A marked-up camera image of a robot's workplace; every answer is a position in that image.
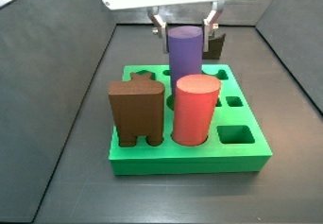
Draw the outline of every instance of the purple cylinder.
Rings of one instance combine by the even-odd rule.
[[[198,26],[180,26],[168,31],[172,94],[176,81],[202,73],[203,31]]]

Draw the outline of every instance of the block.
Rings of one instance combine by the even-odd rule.
[[[115,129],[108,155],[115,175],[260,171],[272,152],[230,67],[219,64],[202,67],[203,74],[220,79],[222,88],[208,138],[199,146],[179,145],[171,137],[170,66],[127,66],[123,80],[130,80],[131,72],[143,70],[154,72],[156,80],[166,85],[164,142],[160,146],[150,146],[146,137],[139,136],[135,147],[120,147]]]
[[[179,26],[168,31],[171,85],[175,94],[176,81],[202,73],[203,31],[199,26]]]
[[[208,38],[208,51],[203,52],[204,60],[219,60],[224,40],[226,40],[226,34],[222,34],[218,37],[211,36]]]
[[[218,104],[220,80],[203,74],[176,82],[174,140],[184,146],[203,144]]]
[[[118,131],[119,146],[136,146],[138,136],[147,136],[147,143],[159,146],[164,131],[164,90],[162,82],[152,80],[152,73],[128,73],[130,81],[111,82],[108,99]]]

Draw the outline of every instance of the black wall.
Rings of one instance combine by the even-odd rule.
[[[0,9],[0,221],[34,220],[114,28],[102,0]]]
[[[274,0],[256,28],[323,112],[323,0]]]

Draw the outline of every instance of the red cylinder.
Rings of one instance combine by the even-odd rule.
[[[176,82],[174,140],[184,146],[203,144],[219,99],[220,81],[207,75],[188,75]]]

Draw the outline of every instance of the brown block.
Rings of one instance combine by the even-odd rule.
[[[108,99],[119,135],[119,146],[136,146],[136,137],[147,136],[151,146],[163,143],[164,84],[131,73],[131,81],[111,82]]]
[[[224,40],[226,34],[222,34],[216,38],[214,36],[208,38],[208,52],[203,52],[204,60],[219,60]]]

